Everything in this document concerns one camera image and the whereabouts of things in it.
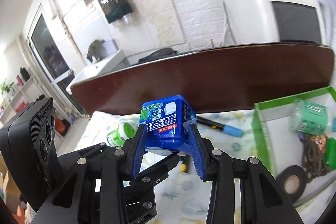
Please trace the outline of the white sink cabinet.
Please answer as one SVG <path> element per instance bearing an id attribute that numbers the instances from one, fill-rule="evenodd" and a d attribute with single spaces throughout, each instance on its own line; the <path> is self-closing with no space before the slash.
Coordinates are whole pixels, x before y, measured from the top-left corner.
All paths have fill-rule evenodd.
<path id="1" fill-rule="evenodd" d="M 123 69 L 129 65 L 130 63 L 123 50 L 118 50 L 97 63 L 87 65 L 70 82 L 66 87 L 66 91 L 68 94 L 72 95 L 71 87 L 74 84 Z"/>

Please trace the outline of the storage shelf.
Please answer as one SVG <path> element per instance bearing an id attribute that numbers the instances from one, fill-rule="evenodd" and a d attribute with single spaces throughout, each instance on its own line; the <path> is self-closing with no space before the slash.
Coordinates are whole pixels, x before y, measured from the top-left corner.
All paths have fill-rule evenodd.
<path id="1" fill-rule="evenodd" d="M 29 103 L 35 102 L 40 96 L 44 95 L 46 97 L 50 97 L 51 93 L 47 90 L 46 86 L 42 83 L 42 81 L 34 75 L 30 70 L 28 70 L 28 74 L 30 78 L 28 80 L 24 80 L 20 73 L 17 74 L 19 78 L 22 80 L 23 85 L 18 83 L 18 80 L 15 79 L 13 82 L 13 89 L 11 90 L 10 95 L 11 98 L 6 95 L 4 97 L 3 103 L 5 103 L 5 99 L 7 100 L 7 105 L 4 107 L 3 112 L 1 114 L 1 127 L 8 122 L 11 118 L 18 113 L 18 110 L 22 110 L 23 106 L 27 106 Z M 72 126 L 72 121 L 66 116 L 65 108 L 62 104 L 59 104 L 57 100 L 54 100 L 54 108 L 52 110 L 52 114 L 54 114 L 55 119 L 63 120 L 66 119 L 70 123 L 70 127 Z M 60 148 L 64 141 L 64 136 L 60 133 L 60 131 L 55 130 L 55 148 L 56 151 Z"/>

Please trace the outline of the green mosquito repellent bottle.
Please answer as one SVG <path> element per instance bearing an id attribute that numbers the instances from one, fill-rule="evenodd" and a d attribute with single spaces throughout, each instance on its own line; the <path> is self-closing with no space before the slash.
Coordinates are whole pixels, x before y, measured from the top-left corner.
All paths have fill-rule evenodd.
<path id="1" fill-rule="evenodd" d="M 123 146 L 127 139 L 135 136 L 135 128 L 128 122 L 121 122 L 115 130 L 108 133 L 106 140 L 112 147 Z"/>

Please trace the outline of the blue gum container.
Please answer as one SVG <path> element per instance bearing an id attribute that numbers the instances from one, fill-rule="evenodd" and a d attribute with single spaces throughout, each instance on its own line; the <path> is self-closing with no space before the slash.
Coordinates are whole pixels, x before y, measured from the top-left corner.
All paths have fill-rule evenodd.
<path id="1" fill-rule="evenodd" d="M 177 95 L 142 105 L 139 123 L 147 130 L 146 149 L 158 155 L 190 154 L 189 126 L 197 116 L 183 96 Z"/>

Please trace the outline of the glass door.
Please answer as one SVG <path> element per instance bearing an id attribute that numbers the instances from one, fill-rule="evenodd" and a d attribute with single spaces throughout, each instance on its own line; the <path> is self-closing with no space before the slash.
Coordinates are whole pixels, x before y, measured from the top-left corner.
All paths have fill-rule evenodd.
<path id="1" fill-rule="evenodd" d="M 47 77 L 53 90 L 72 108 L 77 115 L 85 116 L 87 113 L 73 95 L 66 88 L 75 79 L 74 71 L 68 66 L 58 49 L 47 27 L 39 6 L 29 28 L 28 41 L 34 59 Z"/>

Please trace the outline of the plastic bottle green label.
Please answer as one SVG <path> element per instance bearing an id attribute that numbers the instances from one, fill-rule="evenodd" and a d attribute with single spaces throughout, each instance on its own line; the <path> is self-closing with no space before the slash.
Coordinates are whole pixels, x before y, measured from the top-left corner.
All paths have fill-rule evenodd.
<path id="1" fill-rule="evenodd" d="M 335 106 L 296 99 L 288 118 L 289 129 L 307 135 L 335 133 Z"/>

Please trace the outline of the small green box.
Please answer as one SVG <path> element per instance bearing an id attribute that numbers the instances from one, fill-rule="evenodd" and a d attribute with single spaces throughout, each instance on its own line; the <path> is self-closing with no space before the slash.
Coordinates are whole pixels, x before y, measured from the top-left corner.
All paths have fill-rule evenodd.
<path id="1" fill-rule="evenodd" d="M 334 138 L 327 139 L 325 161 L 329 168 L 336 169 L 336 140 Z"/>

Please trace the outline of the grey rag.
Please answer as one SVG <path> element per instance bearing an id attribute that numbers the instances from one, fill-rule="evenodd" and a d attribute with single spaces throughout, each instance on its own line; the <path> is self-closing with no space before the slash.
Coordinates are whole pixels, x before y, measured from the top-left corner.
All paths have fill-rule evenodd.
<path id="1" fill-rule="evenodd" d="M 100 47 L 105 43 L 105 40 L 95 40 L 92 43 L 90 43 L 88 48 L 88 53 L 86 58 L 90 61 L 90 63 L 93 63 L 93 57 L 96 61 L 100 61 L 102 59 Z"/>

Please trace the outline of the dark brown wooden board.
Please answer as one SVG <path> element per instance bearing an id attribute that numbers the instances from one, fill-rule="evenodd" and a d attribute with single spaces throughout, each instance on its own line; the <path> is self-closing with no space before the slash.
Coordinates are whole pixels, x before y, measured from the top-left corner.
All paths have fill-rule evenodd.
<path id="1" fill-rule="evenodd" d="M 309 44 L 255 44 L 187 53 L 135 65 L 72 86 L 92 114 L 139 113 L 145 102 L 183 96 L 197 113 L 248 110 L 256 102 L 324 88 L 334 51 Z"/>

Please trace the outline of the green cardboard box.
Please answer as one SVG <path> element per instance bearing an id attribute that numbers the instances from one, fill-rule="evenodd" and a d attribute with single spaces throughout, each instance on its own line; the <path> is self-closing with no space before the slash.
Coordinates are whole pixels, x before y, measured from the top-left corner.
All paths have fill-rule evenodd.
<path id="1" fill-rule="evenodd" d="M 303 143 L 289 127 L 289 117 L 296 99 L 326 106 L 335 114 L 335 88 L 332 86 L 254 105 L 252 129 L 257 156 L 277 177 L 290 166 L 302 166 Z"/>

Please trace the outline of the black electrical tape roll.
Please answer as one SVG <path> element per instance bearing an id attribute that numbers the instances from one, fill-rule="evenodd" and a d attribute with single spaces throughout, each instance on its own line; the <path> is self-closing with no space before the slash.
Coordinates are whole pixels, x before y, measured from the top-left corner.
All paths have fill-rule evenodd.
<path id="1" fill-rule="evenodd" d="M 286 193 L 292 203 L 303 195 L 307 180 L 307 173 L 298 165 L 289 166 L 276 176 L 279 187 Z"/>

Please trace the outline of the black pen blue cap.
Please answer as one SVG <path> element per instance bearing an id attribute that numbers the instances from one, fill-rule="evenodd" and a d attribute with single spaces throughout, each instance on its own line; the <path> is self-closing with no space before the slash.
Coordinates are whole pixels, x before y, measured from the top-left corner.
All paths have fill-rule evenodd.
<path id="1" fill-rule="evenodd" d="M 226 135 L 234 136 L 237 138 L 241 138 L 244 134 L 244 131 L 239 128 L 230 126 L 228 124 L 218 123 L 206 118 L 202 118 L 200 116 L 197 116 L 197 123 L 205 125 L 215 130 L 219 130 Z"/>

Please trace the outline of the colourful playing card box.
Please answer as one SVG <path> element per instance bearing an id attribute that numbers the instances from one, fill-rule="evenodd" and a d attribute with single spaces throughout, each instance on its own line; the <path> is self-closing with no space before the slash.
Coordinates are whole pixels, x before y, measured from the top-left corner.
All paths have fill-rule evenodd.
<path id="1" fill-rule="evenodd" d="M 326 134 L 322 134 L 320 136 L 317 135 L 309 135 L 309 134 L 305 134 L 303 132 L 299 132 L 298 133 L 298 137 L 300 140 L 305 140 L 305 141 L 312 141 L 314 143 L 316 143 L 319 146 L 325 146 L 327 143 L 327 139 L 329 139 L 329 137 Z"/>

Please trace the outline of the white Vimoo appliance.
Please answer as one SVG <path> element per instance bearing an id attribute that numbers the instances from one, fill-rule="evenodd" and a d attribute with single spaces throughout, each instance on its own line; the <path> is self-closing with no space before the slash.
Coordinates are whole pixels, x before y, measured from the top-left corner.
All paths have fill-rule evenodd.
<path id="1" fill-rule="evenodd" d="M 334 0 L 223 0 L 236 45 L 312 43 L 335 39 Z"/>

